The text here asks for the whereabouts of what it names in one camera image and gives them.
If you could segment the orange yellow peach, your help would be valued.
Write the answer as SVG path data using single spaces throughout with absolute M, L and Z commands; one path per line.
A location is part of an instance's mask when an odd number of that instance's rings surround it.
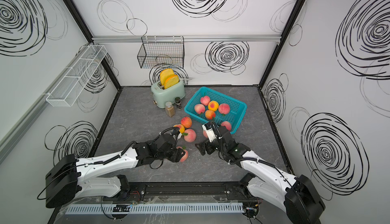
M 215 117 L 216 117 L 216 114 L 215 114 L 215 112 L 213 110 L 207 110 L 205 112 L 205 117 L 206 117 L 207 120 L 214 120 Z

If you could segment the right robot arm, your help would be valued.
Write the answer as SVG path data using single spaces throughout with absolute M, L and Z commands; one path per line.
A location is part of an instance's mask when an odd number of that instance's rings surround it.
M 249 173 L 245 188 L 253 197 L 261 198 L 284 211 L 293 224 L 318 224 L 326 206 L 312 181 L 280 170 L 266 162 L 242 143 L 237 143 L 225 126 L 208 122 L 202 126 L 207 139 L 197 143 L 201 155 L 215 151 L 229 165 Z

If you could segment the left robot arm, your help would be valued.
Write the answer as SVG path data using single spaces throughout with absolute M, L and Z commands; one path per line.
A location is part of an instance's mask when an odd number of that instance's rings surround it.
M 84 197 L 125 197 L 130 192 L 127 178 L 104 175 L 151 165 L 157 160 L 178 163 L 185 155 L 177 147 L 181 136 L 178 128 L 169 128 L 153 140 L 132 141 L 116 153 L 91 158 L 77 158 L 74 154 L 63 157 L 45 176 L 42 192 L 46 195 L 43 199 L 46 208 L 57 208 Z

